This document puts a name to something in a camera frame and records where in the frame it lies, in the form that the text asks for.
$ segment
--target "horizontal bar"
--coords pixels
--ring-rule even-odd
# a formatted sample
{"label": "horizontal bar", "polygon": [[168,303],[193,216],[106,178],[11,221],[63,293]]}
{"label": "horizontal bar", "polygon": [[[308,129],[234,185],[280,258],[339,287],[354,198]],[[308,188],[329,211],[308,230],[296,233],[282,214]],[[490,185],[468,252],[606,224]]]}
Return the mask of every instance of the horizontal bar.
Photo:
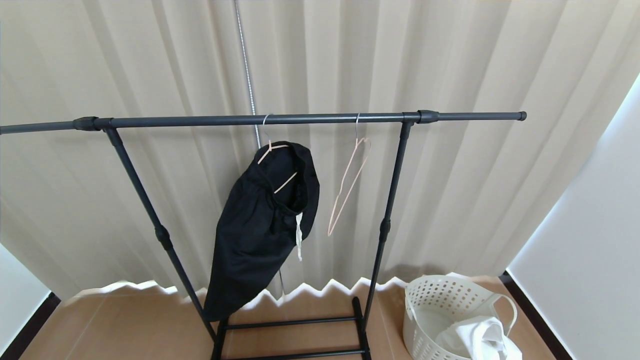
{"label": "horizontal bar", "polygon": [[[266,124],[346,124],[354,123],[357,113],[346,114],[300,114],[269,115]],[[93,118],[85,117],[65,122],[44,122],[0,126],[0,134],[29,133],[51,130],[98,131],[119,127],[172,127],[172,126],[233,126],[261,125],[265,115],[227,115],[195,117],[133,117],[133,118]],[[358,122],[414,122],[416,124],[436,121],[457,120],[524,120],[524,111],[513,113],[439,113],[420,110],[406,113],[361,113]]]}
{"label": "horizontal bar", "polygon": [[287,326],[287,325],[303,325],[306,323],[323,323],[323,322],[345,322],[354,321],[355,316],[343,316],[340,318],[322,318],[322,319],[307,319],[307,320],[291,320],[286,322],[263,322],[263,323],[239,323],[234,325],[227,325],[227,330],[238,329],[255,329],[257,327],[271,327],[271,326]]}
{"label": "horizontal bar", "polygon": [[304,353],[304,354],[291,354],[291,355],[241,357],[241,358],[231,359],[231,360],[293,360],[293,359],[310,359],[312,357],[363,354],[364,352],[365,351],[362,350],[362,349],[358,349],[358,350],[337,350],[337,351],[307,352],[307,353]]}

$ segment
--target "black cloth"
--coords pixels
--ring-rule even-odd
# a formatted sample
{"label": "black cloth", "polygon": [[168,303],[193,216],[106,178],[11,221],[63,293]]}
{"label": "black cloth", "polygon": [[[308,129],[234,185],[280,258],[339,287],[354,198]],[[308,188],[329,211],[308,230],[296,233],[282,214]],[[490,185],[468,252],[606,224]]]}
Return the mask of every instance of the black cloth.
{"label": "black cloth", "polygon": [[[290,142],[264,146],[231,189],[216,229],[205,317],[218,321],[235,313],[269,285],[296,246],[296,215],[305,239],[316,217],[320,184],[311,152]],[[273,192],[298,174],[277,194]]]}

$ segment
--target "baseboard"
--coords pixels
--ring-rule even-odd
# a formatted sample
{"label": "baseboard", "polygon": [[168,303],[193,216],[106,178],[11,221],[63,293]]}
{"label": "baseboard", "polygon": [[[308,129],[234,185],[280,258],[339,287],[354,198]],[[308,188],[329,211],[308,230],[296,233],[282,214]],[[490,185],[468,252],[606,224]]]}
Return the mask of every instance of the baseboard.
{"label": "baseboard", "polygon": [[49,319],[58,304],[60,304],[60,299],[54,293],[50,293],[0,356],[0,360],[20,359],[22,353],[27,349],[31,340],[35,338],[44,323],[47,322],[47,319]]}
{"label": "baseboard", "polygon": [[538,334],[540,334],[540,337],[547,344],[547,347],[551,350],[551,353],[553,353],[556,359],[571,360],[571,355],[569,355],[562,343],[558,340],[553,331],[551,331],[544,319],[542,319],[542,316],[540,316],[538,310],[536,310],[533,304],[531,304],[529,298],[524,295],[524,292],[513,280],[511,274],[505,271],[504,274],[500,276],[500,280],[511,293],[513,300],[518,303],[524,314],[527,315],[531,325],[533,325]]}

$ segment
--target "clothes rack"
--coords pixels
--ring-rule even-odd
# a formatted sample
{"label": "clothes rack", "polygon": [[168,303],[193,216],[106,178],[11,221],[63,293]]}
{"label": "clothes rack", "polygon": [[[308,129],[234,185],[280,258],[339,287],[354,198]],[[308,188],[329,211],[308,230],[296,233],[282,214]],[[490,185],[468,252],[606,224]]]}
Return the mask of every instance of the clothes rack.
{"label": "clothes rack", "polygon": [[[354,123],[356,120],[356,113],[343,113],[343,114],[304,114],[304,115],[270,115],[269,124],[346,124]],[[334,318],[315,318],[306,320],[290,320],[281,322],[267,322],[267,323],[242,323],[242,324],[229,324],[228,318],[218,322],[218,331],[214,331],[209,323],[203,316],[202,305],[196,296],[193,285],[187,276],[187,273],[182,267],[182,263],[178,258],[173,244],[170,239],[169,232],[162,225],[156,211],[151,204],[151,201],[145,191],[138,173],[134,168],[131,159],[124,147],[124,143],[118,134],[118,128],[122,127],[173,127],[173,126],[235,126],[235,125],[260,125],[262,124],[263,115],[232,115],[232,116],[197,116],[197,117],[138,117],[138,118],[98,118],[98,117],[83,117],[72,121],[64,122],[44,122],[39,124],[24,124],[24,125],[9,125],[0,126],[0,135],[14,134],[14,133],[30,133],[38,131],[55,131],[55,130],[82,130],[82,131],[103,131],[107,134],[111,144],[115,148],[122,165],[124,166],[131,183],[133,184],[140,201],[142,202],[147,215],[153,223],[156,238],[165,249],[169,259],[171,260],[175,271],[180,277],[180,281],[184,285],[196,311],[200,315],[205,328],[209,332],[211,339],[214,342],[214,348],[212,351],[211,359],[221,360],[222,349],[225,342],[225,336],[227,331],[239,330],[239,329],[254,329],[259,327],[273,327],[273,326],[287,326],[287,325],[303,325],[310,323],[325,323],[325,322],[345,322],[354,321],[356,323],[356,331],[358,332],[358,339],[360,346],[353,350],[339,350],[339,351],[322,351],[322,352],[308,352],[303,354],[286,354],[280,356],[264,356],[264,357],[251,357],[233,360],[289,360],[289,359],[307,359],[312,357],[325,357],[325,356],[339,356],[347,354],[361,354],[363,360],[371,360],[371,353],[369,344],[367,341],[367,321],[369,319],[369,313],[371,312],[371,305],[373,302],[373,295],[375,292],[375,284],[378,280],[378,272],[380,271],[380,262],[382,260],[382,254],[387,242],[387,236],[391,228],[391,212],[394,206],[394,200],[396,197],[396,190],[398,186],[398,180],[400,178],[400,171],[404,160],[404,152],[406,150],[406,143],[409,139],[411,127],[414,124],[430,124],[436,121],[461,121],[461,120],[519,120],[523,121],[527,117],[524,111],[511,112],[511,113],[439,113],[431,110],[419,110],[415,112],[402,112],[402,113],[361,113],[359,116],[359,122],[400,122],[402,123],[400,130],[400,140],[396,152],[396,160],[393,168],[393,175],[391,178],[391,185],[389,188],[389,194],[387,199],[387,206],[385,208],[385,215],[380,224],[380,236],[378,238],[378,249],[376,251],[376,259],[374,262],[373,271],[371,274],[371,285],[369,286],[369,293],[367,295],[367,301],[364,313],[360,305],[358,297],[354,297],[352,300],[353,316],[342,316]]]}

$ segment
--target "hanger hook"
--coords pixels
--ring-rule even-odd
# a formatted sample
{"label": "hanger hook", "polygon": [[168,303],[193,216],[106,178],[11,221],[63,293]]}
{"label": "hanger hook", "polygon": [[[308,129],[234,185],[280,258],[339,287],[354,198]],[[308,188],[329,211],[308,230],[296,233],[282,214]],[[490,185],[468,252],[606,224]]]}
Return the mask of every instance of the hanger hook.
{"label": "hanger hook", "polygon": [[360,113],[356,116],[356,142],[358,142],[358,120],[360,119]]}
{"label": "hanger hook", "polygon": [[271,147],[271,137],[269,136],[269,133],[267,133],[267,131],[264,129],[264,125],[267,122],[267,118],[269,117],[269,115],[271,114],[267,114],[264,119],[262,119],[262,132],[267,136],[267,139],[269,140],[269,147]]}

